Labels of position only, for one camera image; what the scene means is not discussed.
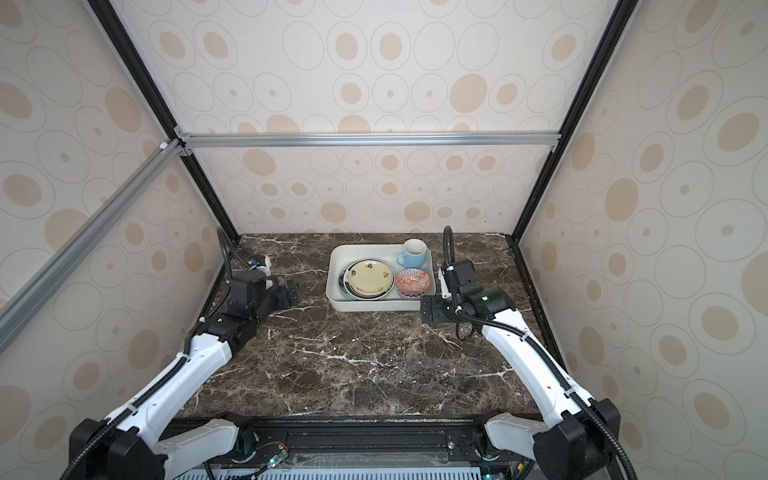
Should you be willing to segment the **blue mug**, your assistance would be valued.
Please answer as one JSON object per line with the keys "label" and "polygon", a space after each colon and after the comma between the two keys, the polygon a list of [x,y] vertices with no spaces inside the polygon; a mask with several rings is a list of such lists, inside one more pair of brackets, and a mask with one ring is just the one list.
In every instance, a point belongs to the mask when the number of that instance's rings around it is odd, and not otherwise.
{"label": "blue mug", "polygon": [[420,269],[426,259],[428,247],[420,239],[409,239],[403,244],[403,250],[398,255],[396,262],[399,266],[409,269]]}

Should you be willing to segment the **red patterned bowl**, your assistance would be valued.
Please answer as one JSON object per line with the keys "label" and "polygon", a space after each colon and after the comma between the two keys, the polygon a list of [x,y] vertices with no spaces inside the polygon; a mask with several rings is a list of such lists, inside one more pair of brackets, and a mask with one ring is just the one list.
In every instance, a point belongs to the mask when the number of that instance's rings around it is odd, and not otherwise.
{"label": "red patterned bowl", "polygon": [[418,268],[406,268],[395,276],[395,288],[403,299],[417,299],[432,286],[431,276]]}

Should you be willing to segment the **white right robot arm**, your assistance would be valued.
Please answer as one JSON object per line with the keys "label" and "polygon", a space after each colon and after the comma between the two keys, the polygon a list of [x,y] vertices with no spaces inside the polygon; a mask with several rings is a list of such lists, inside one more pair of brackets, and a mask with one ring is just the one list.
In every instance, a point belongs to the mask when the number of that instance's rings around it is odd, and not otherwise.
{"label": "white right robot arm", "polygon": [[616,461],[626,479],[637,472],[619,442],[621,416],[609,400],[597,401],[555,361],[528,328],[511,299],[497,287],[459,297],[421,299],[426,323],[468,324],[501,353],[531,394],[542,419],[500,413],[483,424],[493,450],[535,461],[548,479],[585,479]]}

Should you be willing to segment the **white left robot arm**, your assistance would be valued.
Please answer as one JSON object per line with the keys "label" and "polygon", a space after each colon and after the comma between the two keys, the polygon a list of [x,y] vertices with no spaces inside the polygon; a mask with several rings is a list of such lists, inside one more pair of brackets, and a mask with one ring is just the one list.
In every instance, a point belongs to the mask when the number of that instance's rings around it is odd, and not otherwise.
{"label": "white left robot arm", "polygon": [[255,336],[277,311],[300,302],[298,286],[273,276],[232,285],[223,311],[197,321],[182,349],[139,393],[105,419],[82,421],[71,433],[65,479],[174,479],[235,450],[241,426],[214,419],[168,440],[161,438],[194,393]]}

